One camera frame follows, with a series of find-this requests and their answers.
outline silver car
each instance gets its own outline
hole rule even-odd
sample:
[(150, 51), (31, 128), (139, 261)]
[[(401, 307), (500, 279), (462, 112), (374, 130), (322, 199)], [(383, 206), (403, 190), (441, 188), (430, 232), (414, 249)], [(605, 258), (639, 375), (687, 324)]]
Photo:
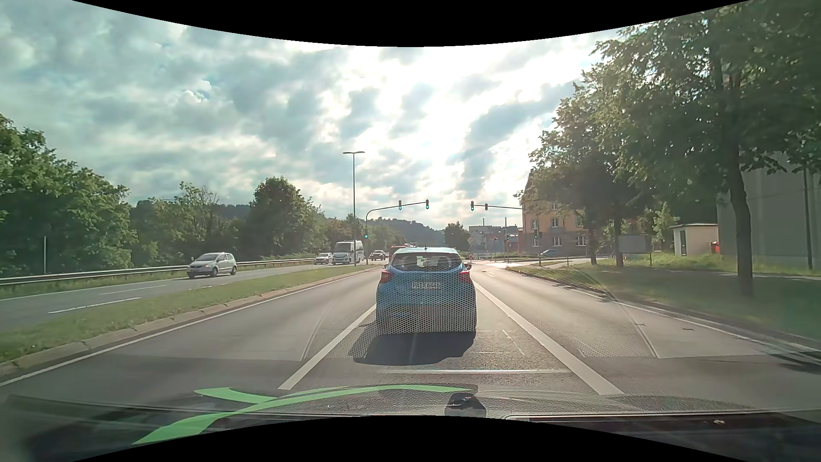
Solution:
[(330, 263), (333, 263), (332, 253), (320, 253), (316, 258), (314, 258), (315, 265), (328, 265)]
[(190, 280), (198, 275), (215, 278), (221, 273), (236, 274), (236, 259), (232, 254), (227, 252), (205, 253), (188, 265), (188, 279)]

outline street lamp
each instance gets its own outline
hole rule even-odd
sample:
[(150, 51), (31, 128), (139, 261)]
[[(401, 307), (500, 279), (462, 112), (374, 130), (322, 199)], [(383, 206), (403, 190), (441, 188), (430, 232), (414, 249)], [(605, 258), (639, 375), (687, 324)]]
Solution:
[(352, 182), (354, 185), (354, 228), (353, 228), (353, 235), (354, 235), (354, 266), (356, 266), (356, 155), (357, 154), (364, 154), (363, 150), (358, 150), (356, 152), (346, 151), (343, 154), (350, 154), (351, 158), (353, 159), (353, 177)]

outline road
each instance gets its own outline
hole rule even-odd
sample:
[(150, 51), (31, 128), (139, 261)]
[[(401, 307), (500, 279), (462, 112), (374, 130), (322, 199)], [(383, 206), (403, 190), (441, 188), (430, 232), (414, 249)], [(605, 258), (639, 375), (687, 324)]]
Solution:
[(315, 270), (330, 265), (299, 265), (262, 270), (239, 271), (235, 275), (220, 275), (216, 278), (187, 277), (172, 280), (154, 280), (131, 284), (109, 285), (92, 289), (77, 289), (65, 292), (43, 293), (19, 298), (0, 299), (0, 331), (9, 331), (19, 326), (47, 321), (55, 316), (75, 312), (85, 307), (108, 306), (116, 309), (118, 302), (136, 298), (149, 298), (166, 293), (200, 289), (216, 284), (229, 284), (241, 280), (252, 280), (272, 275), (284, 275), (294, 271)]
[(496, 266), (476, 264), (471, 274), (475, 333), (378, 335), (375, 271), (7, 380), (0, 400), (150, 404), (210, 387), (283, 393), (458, 382), (480, 394), (534, 390), (581, 403), (661, 395), (758, 409), (821, 405), (821, 367), (806, 362), (801, 351), (809, 349), (799, 345), (745, 338)]

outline license plate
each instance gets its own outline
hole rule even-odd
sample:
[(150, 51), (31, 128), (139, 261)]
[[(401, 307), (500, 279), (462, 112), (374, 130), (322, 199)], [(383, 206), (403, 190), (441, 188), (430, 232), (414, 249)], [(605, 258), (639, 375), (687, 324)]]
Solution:
[(441, 289), (442, 283), (439, 282), (412, 282), (411, 289)]

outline cloud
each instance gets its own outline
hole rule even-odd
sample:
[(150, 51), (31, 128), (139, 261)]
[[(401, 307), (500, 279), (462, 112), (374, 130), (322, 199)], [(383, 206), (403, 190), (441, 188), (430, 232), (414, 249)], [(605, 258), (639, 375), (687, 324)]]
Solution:
[(386, 47), (379, 49), (379, 61), (385, 62), (396, 59), (402, 66), (410, 66), (424, 54), (423, 48), (415, 47)]
[(456, 185), (467, 196), (476, 196), (489, 178), (496, 156), (491, 151), (498, 143), (512, 136), (534, 118), (553, 111), (562, 98), (573, 94), (572, 82), (562, 85), (543, 85), (539, 100), (521, 102), (517, 92), (505, 104), (491, 107), (476, 118), (465, 136), (462, 150), (451, 155), (448, 165), (461, 162), (464, 172)]
[(494, 81), (483, 74), (470, 74), (461, 78), (450, 89), (460, 102), (466, 103), (475, 96), (479, 96), (491, 90), (495, 90), (502, 82)]
[(402, 96), (401, 115), (388, 132), (388, 139), (416, 133), (427, 115), (424, 106), (433, 97), (436, 89), (426, 83), (417, 83), (406, 95)]
[(562, 83), (589, 62), (591, 40), (608, 34), (377, 49), (6, 0), (0, 113), (127, 185), (131, 202), (174, 196), (189, 181), (247, 203), (256, 184), (284, 175), (344, 216), (353, 165), (342, 152), (362, 150), (357, 208), (429, 198), (423, 215), (410, 207), (401, 217), (441, 229), (475, 224), (466, 197), (509, 201), (521, 189), (508, 183), (529, 169), (522, 156), (538, 134), (528, 131), (568, 94)]
[(377, 103), (379, 89), (368, 87), (348, 94), (351, 99), (351, 111), (339, 124), (339, 136), (343, 142), (349, 142), (379, 120), (382, 115)]

